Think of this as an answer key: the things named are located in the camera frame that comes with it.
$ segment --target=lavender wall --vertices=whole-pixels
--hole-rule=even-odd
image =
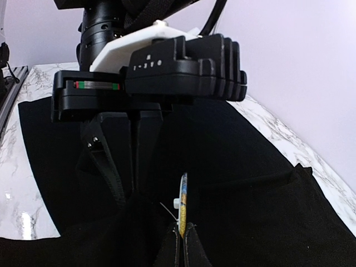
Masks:
[[[169,19],[201,27],[215,0]],[[11,64],[75,61],[82,12],[53,0],[8,0]],[[239,41],[249,93],[356,190],[356,1],[229,0],[219,32]]]

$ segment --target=white marble surface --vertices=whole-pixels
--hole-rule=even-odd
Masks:
[[[32,68],[21,89],[0,144],[0,236],[40,239],[59,236],[33,178],[23,143],[17,104],[52,94],[58,70],[76,70],[76,63]],[[230,103],[245,116],[288,160],[313,167],[314,177],[327,199],[356,235],[356,195],[306,143],[251,97]]]

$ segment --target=black cable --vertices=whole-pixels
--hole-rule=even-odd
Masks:
[[[12,76],[6,76],[6,77],[4,78],[4,80],[5,80],[5,85],[8,86],[14,79],[13,79]]]
[[[216,25],[219,17],[226,5],[228,0],[216,0],[214,8],[211,11],[210,17],[207,19],[206,24],[204,25],[203,29],[201,30],[199,35],[206,36],[209,35]]]
[[[12,78],[15,80],[15,83],[20,83],[20,79],[17,78],[17,77],[15,76],[15,74],[13,74],[13,71],[12,71],[12,69],[11,69],[11,67],[10,67],[9,62],[6,62],[6,65],[7,65],[7,67],[9,68],[9,72],[10,72]]]

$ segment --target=black garment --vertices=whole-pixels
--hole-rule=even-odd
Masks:
[[[172,210],[185,171],[188,221],[213,266],[356,266],[356,239],[311,169],[293,168],[228,103],[175,107],[144,195],[120,211],[82,154],[78,124],[51,124],[48,98],[19,112],[36,182],[62,236],[0,239],[1,266],[152,266],[172,223],[159,202]]]

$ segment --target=black pants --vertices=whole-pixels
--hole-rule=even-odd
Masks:
[[[355,266],[356,240],[312,177],[226,102],[165,118],[142,195],[118,210],[82,153],[79,124],[50,123],[49,98],[19,106],[31,167],[61,237],[0,239],[14,265],[152,266],[189,174],[188,221],[213,266]]]

